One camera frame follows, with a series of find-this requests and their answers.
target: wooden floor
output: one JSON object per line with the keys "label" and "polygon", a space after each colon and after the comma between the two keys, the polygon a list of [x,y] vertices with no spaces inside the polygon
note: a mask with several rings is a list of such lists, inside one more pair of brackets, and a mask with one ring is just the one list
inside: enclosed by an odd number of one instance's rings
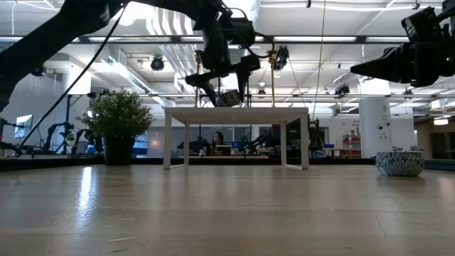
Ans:
{"label": "wooden floor", "polygon": [[0,173],[0,255],[454,255],[455,173],[374,166]]}

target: black cable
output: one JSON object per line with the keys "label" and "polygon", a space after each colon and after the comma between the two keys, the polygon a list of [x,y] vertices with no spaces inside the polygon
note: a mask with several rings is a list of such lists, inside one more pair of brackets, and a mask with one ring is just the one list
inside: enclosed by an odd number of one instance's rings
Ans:
{"label": "black cable", "polygon": [[[251,50],[251,48],[248,46],[247,41],[243,38],[242,34],[240,34],[239,31],[236,31],[235,29],[231,29],[231,28],[227,28],[224,31],[234,33],[236,36],[238,36],[240,38],[240,40],[243,42],[243,44],[245,45],[245,48],[248,50],[248,52],[250,52],[251,55],[254,55],[258,58],[268,58],[272,54],[272,53],[269,53],[268,55],[258,55]],[[266,38],[268,41],[270,41],[270,43],[272,44],[272,51],[275,50],[275,42],[270,37],[268,37],[262,33],[259,33],[259,32],[255,32],[255,34],[258,36],[262,36],[262,37]]]}
{"label": "black cable", "polygon": [[120,20],[122,19],[123,13],[125,12],[126,6],[122,9],[122,13],[120,14],[120,17],[115,21],[114,25],[112,26],[111,30],[107,34],[105,40],[101,43],[100,48],[97,50],[95,55],[93,56],[92,60],[87,64],[87,66],[84,68],[84,70],[79,74],[79,76],[74,80],[74,82],[66,89],[66,91],[58,98],[58,100],[50,107],[50,109],[36,122],[36,124],[32,127],[30,132],[27,134],[27,136],[23,139],[22,143],[19,145],[19,149],[22,148],[22,146],[26,143],[27,139],[30,138],[32,133],[39,127],[39,125],[44,121],[44,119],[51,114],[51,112],[62,102],[63,98],[66,97],[66,95],[69,93],[69,91],[76,85],[76,83],[79,81],[79,79],[87,72],[87,70],[90,68],[90,66],[94,63],[94,61],[97,59],[98,55],[101,53],[101,50],[104,48],[106,43],[108,42],[109,38],[111,35],[114,33],[115,28],[119,25]]}
{"label": "black cable", "polygon": [[246,14],[242,9],[240,9],[240,8],[230,8],[230,9],[231,9],[231,10],[241,11],[242,14],[243,14],[243,16],[244,16],[245,18],[248,18],[248,17],[247,17],[247,14]]}
{"label": "black cable", "polygon": [[272,50],[275,50],[275,42],[273,41],[273,39],[271,39],[269,36],[264,35],[263,33],[259,33],[259,32],[256,32],[256,31],[255,31],[255,34],[257,36],[261,36],[263,38],[266,38],[272,44]]}

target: table leg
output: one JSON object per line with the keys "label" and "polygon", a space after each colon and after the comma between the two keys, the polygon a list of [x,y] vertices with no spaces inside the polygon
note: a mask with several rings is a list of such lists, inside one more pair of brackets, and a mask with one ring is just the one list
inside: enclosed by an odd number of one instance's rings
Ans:
{"label": "table leg", "polygon": [[282,165],[287,165],[286,122],[281,123]]}
{"label": "table leg", "polygon": [[300,117],[300,144],[301,144],[301,169],[307,170],[309,167],[308,156],[308,115],[305,114]]}
{"label": "table leg", "polygon": [[164,117],[164,168],[171,168],[171,147],[172,147],[172,114],[165,114]]}
{"label": "table leg", "polygon": [[190,124],[185,124],[185,149],[184,149],[184,164],[190,164]]}

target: ceiling light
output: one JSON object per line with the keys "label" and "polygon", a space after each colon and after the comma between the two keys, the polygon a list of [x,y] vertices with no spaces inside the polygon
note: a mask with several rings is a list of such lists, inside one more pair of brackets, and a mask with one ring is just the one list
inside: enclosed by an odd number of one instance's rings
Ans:
{"label": "ceiling light", "polygon": [[[244,48],[240,48],[240,45],[230,45],[228,46],[231,50],[244,50]],[[250,46],[250,49],[260,49],[261,46]]]}
{"label": "ceiling light", "polygon": [[449,120],[448,120],[448,119],[445,119],[445,118],[443,118],[443,119],[435,119],[435,120],[433,121],[433,124],[434,124],[434,125],[446,125],[446,124],[448,124],[448,123],[449,123]]}
{"label": "ceiling light", "polygon": [[[305,4],[281,4],[281,3],[264,3],[261,4],[262,8],[306,8]],[[359,12],[369,12],[369,11],[401,11],[401,10],[410,10],[413,9],[413,6],[396,6],[396,7],[370,7],[370,8],[359,8],[359,7],[344,7],[344,6],[324,6],[313,4],[311,7],[327,9],[333,11],[359,11]],[[420,6],[420,9],[425,9],[427,6]],[[433,7],[435,9],[441,9],[440,6]]]}
{"label": "ceiling light", "polygon": [[[112,18],[117,20],[121,14],[122,11],[119,11]],[[153,6],[132,1],[128,3],[126,9],[124,10],[119,24],[122,26],[130,26],[137,19],[147,19],[149,17],[157,17],[157,13],[155,12],[155,8]]]}
{"label": "ceiling light", "polygon": [[374,36],[368,36],[366,39],[366,42],[400,42],[400,43],[407,43],[409,42],[409,38],[407,37],[393,37],[393,36],[388,36],[388,37],[374,37]]}
{"label": "ceiling light", "polygon": [[275,42],[353,42],[357,38],[355,36],[275,36]]}
{"label": "ceiling light", "polygon": [[0,37],[1,42],[17,42],[21,40],[21,36],[2,36]]}
{"label": "ceiling light", "polygon": [[[104,36],[90,36],[89,41],[93,43],[102,43],[105,41]],[[112,36],[109,38],[108,42],[114,43],[143,43],[143,42],[157,42],[157,43],[166,43],[171,42],[171,38],[168,36]]]}
{"label": "ceiling light", "polygon": [[182,36],[182,42],[203,42],[202,36]]}

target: cable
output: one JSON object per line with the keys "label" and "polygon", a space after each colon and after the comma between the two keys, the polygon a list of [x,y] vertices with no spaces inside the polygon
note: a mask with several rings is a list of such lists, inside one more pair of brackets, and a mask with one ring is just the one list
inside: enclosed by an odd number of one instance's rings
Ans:
{"label": "cable", "polygon": [[318,82],[316,84],[316,94],[314,95],[314,107],[313,107],[313,117],[312,117],[313,121],[314,121],[314,113],[316,112],[316,103],[318,102],[319,79],[321,78],[322,47],[323,47],[323,39],[324,39],[324,26],[326,25],[326,3],[327,3],[327,0],[324,0],[324,12],[322,14],[321,49],[319,51]]}
{"label": "cable", "polygon": [[296,73],[294,73],[294,67],[292,66],[291,57],[289,56],[288,59],[289,59],[289,64],[290,64],[291,69],[292,69],[292,75],[294,75],[294,80],[296,81],[297,89],[299,89],[299,94],[300,94],[301,101],[304,103],[304,107],[306,107],[305,100],[304,100],[304,96],[302,95],[301,90],[300,90],[299,83],[297,82]]}
{"label": "cable", "polygon": [[264,35],[263,33],[255,32],[256,35],[266,38],[272,44],[272,51],[275,50],[275,42],[269,36]]}
{"label": "cable", "polygon": [[94,63],[94,61],[97,59],[98,55],[101,53],[101,50],[104,48],[106,43],[108,42],[109,38],[111,35],[114,33],[115,28],[119,25],[120,19],[123,16],[123,13],[125,12],[126,8],[122,9],[122,13],[120,14],[120,17],[115,21],[114,25],[112,26],[111,30],[107,34],[105,40],[101,43],[100,48],[98,48],[97,52],[93,56],[92,60],[87,64],[87,66],[84,68],[84,70],[79,74],[79,76],[74,80],[74,82],[66,89],[66,91],[58,98],[58,100],[54,103],[52,107],[36,122],[36,124],[32,127],[30,132],[27,134],[27,136],[23,139],[22,143],[19,145],[19,148],[21,148],[27,141],[28,138],[32,135],[32,133],[39,127],[39,125],[44,121],[44,119],[51,114],[51,112],[62,102],[63,98],[66,97],[66,95],[69,93],[69,91],[76,85],[76,83],[80,80],[80,78],[87,72],[87,70],[90,68],[90,66]]}
{"label": "cable", "polygon": [[24,2],[18,2],[18,4],[25,4],[27,6],[32,6],[32,7],[35,7],[37,9],[42,9],[42,10],[53,10],[53,11],[58,11],[60,9],[58,8],[48,8],[48,7],[41,7],[41,6],[36,6],[36,5],[33,5],[33,4],[29,4],[29,3],[24,3]]}
{"label": "cable", "polygon": [[[236,36],[238,36],[240,38],[240,40],[242,40],[243,44],[245,45],[245,48],[248,50],[248,52],[251,54],[251,55],[254,55],[258,58],[268,58],[270,54],[268,55],[258,55],[256,53],[254,53],[251,48],[248,46],[248,43],[247,41],[243,38],[242,34],[240,34],[239,31],[236,31],[235,29],[232,29],[232,28],[226,28],[224,29],[224,31],[227,31],[227,32],[231,32],[231,33],[234,33]],[[270,43],[272,44],[272,51],[275,50],[275,42],[268,36],[264,35],[264,34],[261,34],[261,33],[258,33],[258,32],[255,32],[256,35],[258,36],[262,36],[264,38],[266,38],[268,41],[270,41]]]}
{"label": "cable", "polygon": [[242,9],[240,9],[240,8],[230,8],[230,9],[231,9],[231,10],[241,11],[242,14],[243,14],[243,16],[244,16],[245,18],[248,18],[247,14],[246,14]]}
{"label": "cable", "polygon": [[16,8],[17,1],[13,3],[13,7],[11,8],[11,35],[14,35],[14,9]]}

